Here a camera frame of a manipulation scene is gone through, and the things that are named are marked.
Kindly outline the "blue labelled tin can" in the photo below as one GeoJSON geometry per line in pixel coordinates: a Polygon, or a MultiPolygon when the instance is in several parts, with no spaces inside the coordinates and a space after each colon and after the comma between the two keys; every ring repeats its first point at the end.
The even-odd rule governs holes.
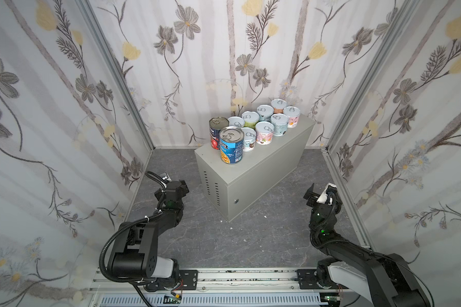
{"type": "Polygon", "coordinates": [[[234,165],[243,157],[244,132],[239,127],[229,126],[220,131],[221,159],[234,165]]]}

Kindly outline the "dark blue tomato can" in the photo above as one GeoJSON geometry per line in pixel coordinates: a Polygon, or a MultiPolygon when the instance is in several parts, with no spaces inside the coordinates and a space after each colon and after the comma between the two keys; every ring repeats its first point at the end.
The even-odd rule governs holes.
{"type": "Polygon", "coordinates": [[[220,149],[220,131],[229,126],[229,120],[225,117],[214,117],[209,121],[209,131],[211,136],[211,146],[220,149]]]}

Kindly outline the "yellow labelled can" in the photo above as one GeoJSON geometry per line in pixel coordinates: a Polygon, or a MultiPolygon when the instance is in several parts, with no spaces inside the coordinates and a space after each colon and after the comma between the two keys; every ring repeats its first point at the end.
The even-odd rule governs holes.
{"type": "Polygon", "coordinates": [[[245,121],[239,116],[231,116],[228,118],[229,126],[242,128],[245,126],[245,121]]]}

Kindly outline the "pink labelled white-lid can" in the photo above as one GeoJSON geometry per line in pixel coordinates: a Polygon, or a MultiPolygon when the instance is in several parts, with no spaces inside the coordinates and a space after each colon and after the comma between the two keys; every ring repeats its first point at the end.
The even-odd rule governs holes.
{"type": "Polygon", "coordinates": [[[255,126],[256,143],[260,145],[268,145],[271,143],[274,136],[274,125],[270,122],[258,122],[255,126]]]}

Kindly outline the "light blue can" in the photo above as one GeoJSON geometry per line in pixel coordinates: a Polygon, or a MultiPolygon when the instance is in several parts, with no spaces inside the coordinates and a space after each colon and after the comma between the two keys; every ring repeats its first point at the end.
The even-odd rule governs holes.
{"type": "Polygon", "coordinates": [[[273,114],[270,122],[274,125],[274,136],[283,136],[288,130],[289,117],[283,113],[273,114]]]}

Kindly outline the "pink fruit labelled can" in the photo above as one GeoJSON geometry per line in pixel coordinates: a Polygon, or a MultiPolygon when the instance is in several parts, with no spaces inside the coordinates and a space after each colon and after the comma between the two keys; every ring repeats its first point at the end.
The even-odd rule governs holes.
{"type": "Polygon", "coordinates": [[[295,128],[301,115],[300,110],[297,107],[288,106],[283,109],[283,114],[288,117],[288,128],[295,128]]]}

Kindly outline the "green labelled can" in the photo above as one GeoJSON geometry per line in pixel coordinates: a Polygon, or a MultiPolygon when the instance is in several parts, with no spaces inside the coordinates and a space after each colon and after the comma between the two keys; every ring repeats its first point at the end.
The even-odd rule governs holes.
{"type": "Polygon", "coordinates": [[[248,127],[251,129],[256,128],[256,124],[260,120],[260,116],[255,111],[246,111],[242,114],[242,119],[244,120],[244,127],[248,127]]]}

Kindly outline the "teal labelled white-lid can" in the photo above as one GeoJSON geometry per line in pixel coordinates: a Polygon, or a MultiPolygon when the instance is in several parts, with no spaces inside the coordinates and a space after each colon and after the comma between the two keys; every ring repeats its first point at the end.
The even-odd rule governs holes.
{"type": "Polygon", "coordinates": [[[270,105],[260,105],[257,107],[256,112],[259,115],[260,122],[270,122],[271,116],[274,114],[274,108],[270,105]]]}

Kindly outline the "orange labelled can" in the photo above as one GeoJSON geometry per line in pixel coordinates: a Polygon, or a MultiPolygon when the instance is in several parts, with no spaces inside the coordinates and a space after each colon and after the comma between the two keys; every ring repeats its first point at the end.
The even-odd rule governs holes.
{"type": "Polygon", "coordinates": [[[274,99],[270,102],[270,106],[273,107],[274,113],[283,113],[283,110],[288,107],[288,103],[280,98],[274,99]]]}

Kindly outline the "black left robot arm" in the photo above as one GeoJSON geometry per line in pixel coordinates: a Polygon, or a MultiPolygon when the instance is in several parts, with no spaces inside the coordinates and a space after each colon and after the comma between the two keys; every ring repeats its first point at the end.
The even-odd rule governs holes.
{"type": "Polygon", "coordinates": [[[152,216],[121,224],[101,250],[99,270],[102,275],[117,283],[177,279],[177,261],[158,255],[158,241],[161,234],[181,222],[183,198],[188,193],[184,180],[168,182],[163,191],[155,193],[158,207],[152,216]]]}

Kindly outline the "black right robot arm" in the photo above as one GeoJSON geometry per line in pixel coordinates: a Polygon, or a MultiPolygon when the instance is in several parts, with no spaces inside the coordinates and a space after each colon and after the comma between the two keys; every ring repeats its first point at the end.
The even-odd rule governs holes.
{"type": "Polygon", "coordinates": [[[319,285],[346,286],[374,306],[434,306],[432,293],[403,257],[372,251],[337,233],[343,202],[335,184],[322,193],[310,187],[303,197],[311,207],[311,245],[328,256],[316,268],[319,285]]]}

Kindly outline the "grey metal cabinet box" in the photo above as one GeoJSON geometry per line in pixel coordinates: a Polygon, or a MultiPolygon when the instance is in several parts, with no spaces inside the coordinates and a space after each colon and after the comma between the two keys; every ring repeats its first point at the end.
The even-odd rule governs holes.
{"type": "Polygon", "coordinates": [[[198,148],[195,156],[207,199],[232,221],[297,168],[314,125],[301,115],[295,128],[274,136],[269,145],[256,145],[235,165],[225,164],[209,143],[198,148]]]}

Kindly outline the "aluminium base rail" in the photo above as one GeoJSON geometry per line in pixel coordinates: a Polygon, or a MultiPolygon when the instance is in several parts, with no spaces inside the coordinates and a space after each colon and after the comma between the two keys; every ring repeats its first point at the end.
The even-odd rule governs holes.
{"type": "Polygon", "coordinates": [[[183,273],[183,286],[175,292],[157,290],[140,297],[129,284],[113,283],[97,273],[88,292],[89,306],[148,306],[146,295],[319,293],[326,306],[340,306],[350,290],[344,286],[323,288],[315,281],[315,269],[298,268],[199,268],[183,273]]]}

